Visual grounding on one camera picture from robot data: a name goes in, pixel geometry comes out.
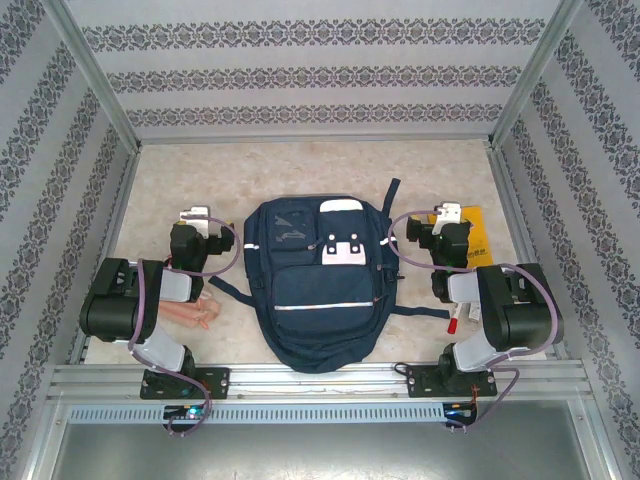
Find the yellow book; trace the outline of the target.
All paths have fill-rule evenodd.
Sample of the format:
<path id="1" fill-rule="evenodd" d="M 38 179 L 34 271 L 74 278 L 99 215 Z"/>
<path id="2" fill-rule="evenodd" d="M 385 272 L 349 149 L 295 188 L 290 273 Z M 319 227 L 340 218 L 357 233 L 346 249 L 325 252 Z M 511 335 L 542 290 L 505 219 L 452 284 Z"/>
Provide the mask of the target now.
<path id="1" fill-rule="evenodd" d="M 461 219 L 471 224 L 468 235 L 467 267 L 490 266 L 494 263 L 482 208 L 465 206 Z"/>

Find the pink pencil case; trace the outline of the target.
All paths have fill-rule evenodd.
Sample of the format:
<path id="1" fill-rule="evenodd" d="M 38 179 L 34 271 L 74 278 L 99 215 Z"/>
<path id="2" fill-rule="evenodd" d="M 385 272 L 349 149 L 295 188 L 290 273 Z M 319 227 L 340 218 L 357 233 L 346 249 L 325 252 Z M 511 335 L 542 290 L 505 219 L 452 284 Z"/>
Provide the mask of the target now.
<path id="1" fill-rule="evenodd" d="M 159 315 L 171 322 L 188 327 L 209 329 L 209 324 L 220 314 L 221 306 L 212 299 L 200 298 L 194 303 L 161 301 Z"/>

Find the navy blue backpack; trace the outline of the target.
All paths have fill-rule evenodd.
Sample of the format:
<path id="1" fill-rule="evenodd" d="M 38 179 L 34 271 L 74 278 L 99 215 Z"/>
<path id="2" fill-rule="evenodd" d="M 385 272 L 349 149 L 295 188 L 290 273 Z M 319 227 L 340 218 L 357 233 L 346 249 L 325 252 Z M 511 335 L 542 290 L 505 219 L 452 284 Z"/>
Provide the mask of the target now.
<path id="1" fill-rule="evenodd" d="M 244 222 L 250 292 L 211 284 L 254 309 L 278 360 L 305 374 L 362 361 L 393 315 L 449 319 L 443 309 L 397 304 L 399 258 L 389 235 L 400 185 L 381 208 L 353 196 L 288 196 L 262 203 Z"/>

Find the grey metal shelf panel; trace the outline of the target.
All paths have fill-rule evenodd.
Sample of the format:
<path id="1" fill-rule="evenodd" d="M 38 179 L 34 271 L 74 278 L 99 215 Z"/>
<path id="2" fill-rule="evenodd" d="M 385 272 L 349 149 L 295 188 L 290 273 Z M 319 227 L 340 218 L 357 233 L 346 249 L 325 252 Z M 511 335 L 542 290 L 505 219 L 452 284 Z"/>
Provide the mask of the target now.
<path id="1" fill-rule="evenodd" d="M 497 423 L 221 425 L 186 439 L 157 426 L 72 425 L 54 480 L 591 480 L 574 438 Z"/>

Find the aluminium table side rail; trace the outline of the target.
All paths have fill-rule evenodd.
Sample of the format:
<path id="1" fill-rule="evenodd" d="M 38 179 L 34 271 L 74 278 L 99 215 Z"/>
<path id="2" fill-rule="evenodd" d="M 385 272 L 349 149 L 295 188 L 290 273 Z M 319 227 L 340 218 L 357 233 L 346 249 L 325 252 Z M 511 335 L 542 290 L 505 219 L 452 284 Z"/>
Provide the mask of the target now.
<path id="1" fill-rule="evenodd" d="M 527 229 L 525 215 L 522 212 L 504 157 L 490 143 L 486 145 L 485 150 L 516 258 L 519 263 L 538 262 L 538 256 Z"/>
<path id="2" fill-rule="evenodd" d="M 139 147 L 134 153 L 132 153 L 128 159 L 126 169 L 122 172 L 120 182 L 114 197 L 110 216 L 108 217 L 107 229 L 102 237 L 102 244 L 98 256 L 94 262 L 94 266 L 91 270 L 91 275 L 88 279 L 86 289 L 83 292 L 82 301 L 85 301 L 89 290 L 93 284 L 96 274 L 102 262 L 113 254 L 119 232 L 121 230 L 122 222 L 127 208 L 127 203 L 130 197 L 130 192 L 135 179 L 136 170 L 139 164 L 142 147 Z M 74 331 L 73 342 L 71 348 L 68 351 L 67 359 L 64 361 L 66 365 L 76 365 L 84 362 L 86 356 L 85 349 L 87 344 L 87 336 L 79 326 L 79 322 L 75 324 L 76 330 Z"/>

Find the aluminium table back rail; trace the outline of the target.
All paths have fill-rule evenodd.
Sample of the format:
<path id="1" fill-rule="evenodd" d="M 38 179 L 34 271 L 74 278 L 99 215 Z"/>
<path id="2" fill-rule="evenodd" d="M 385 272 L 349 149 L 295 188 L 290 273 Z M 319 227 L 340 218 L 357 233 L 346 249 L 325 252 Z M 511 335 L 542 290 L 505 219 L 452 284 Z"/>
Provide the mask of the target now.
<path id="1" fill-rule="evenodd" d="M 142 139 L 147 145 L 204 145 L 204 144 L 244 144 L 244 143 L 312 143 L 312 142 L 404 142 L 404 141 L 466 141 L 489 142 L 489 134 L 473 133 L 433 133 L 433 134 L 341 134 L 341 135 L 232 135 L 199 137 L 162 137 Z"/>

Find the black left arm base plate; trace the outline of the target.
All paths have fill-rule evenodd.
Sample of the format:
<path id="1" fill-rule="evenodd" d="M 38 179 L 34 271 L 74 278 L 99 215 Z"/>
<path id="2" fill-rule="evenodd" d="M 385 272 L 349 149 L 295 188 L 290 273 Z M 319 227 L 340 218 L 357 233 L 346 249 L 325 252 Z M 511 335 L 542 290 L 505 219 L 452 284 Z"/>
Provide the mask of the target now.
<path id="1" fill-rule="evenodd" d="M 227 398 L 230 370 L 222 367 L 197 367 L 195 381 L 209 392 L 212 400 Z M 201 389 L 175 376 L 145 370 L 140 387 L 142 400 L 203 400 Z"/>

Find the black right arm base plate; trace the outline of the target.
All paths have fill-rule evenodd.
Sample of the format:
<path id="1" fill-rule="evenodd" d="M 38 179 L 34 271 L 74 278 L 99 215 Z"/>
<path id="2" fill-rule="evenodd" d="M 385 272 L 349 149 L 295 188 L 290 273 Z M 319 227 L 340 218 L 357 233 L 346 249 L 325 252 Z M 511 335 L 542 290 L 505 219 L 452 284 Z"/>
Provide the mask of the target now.
<path id="1" fill-rule="evenodd" d="M 488 371 L 446 373 L 436 365 L 410 365 L 407 389 L 411 398 L 495 397 L 497 387 Z"/>

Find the aluminium mounting rail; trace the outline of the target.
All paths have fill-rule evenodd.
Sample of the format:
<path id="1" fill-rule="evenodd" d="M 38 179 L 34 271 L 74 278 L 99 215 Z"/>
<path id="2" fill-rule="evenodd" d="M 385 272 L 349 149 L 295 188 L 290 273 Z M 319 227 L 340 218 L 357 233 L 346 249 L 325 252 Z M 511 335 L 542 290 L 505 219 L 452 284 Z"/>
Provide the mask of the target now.
<path id="1" fill-rule="evenodd" d="M 579 360 L 513 361 L 520 371 L 508 400 L 592 399 L 593 388 Z M 359 363 L 338 371 L 307 375 L 280 364 L 233 364 L 228 403 L 369 403 L 409 398 L 403 376 L 390 363 Z M 140 400 L 139 365 L 82 364 L 53 370 L 45 399 L 63 404 L 127 404 Z"/>

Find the aluminium frame post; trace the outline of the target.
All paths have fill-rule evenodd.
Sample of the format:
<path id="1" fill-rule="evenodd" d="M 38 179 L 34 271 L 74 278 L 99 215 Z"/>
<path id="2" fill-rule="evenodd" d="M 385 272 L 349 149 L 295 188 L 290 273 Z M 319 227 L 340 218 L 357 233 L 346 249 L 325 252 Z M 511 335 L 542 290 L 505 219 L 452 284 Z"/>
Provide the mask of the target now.
<path id="1" fill-rule="evenodd" d="M 554 50 L 583 3 L 584 0 L 559 0 L 495 127 L 488 136 L 486 142 L 488 148 L 496 149 L 504 142 L 529 95 L 545 71 Z"/>
<path id="2" fill-rule="evenodd" d="M 141 142 L 99 65 L 66 0 L 40 0 L 65 45 L 73 55 L 88 85 L 95 93 L 111 124 L 129 152 L 137 153 Z"/>

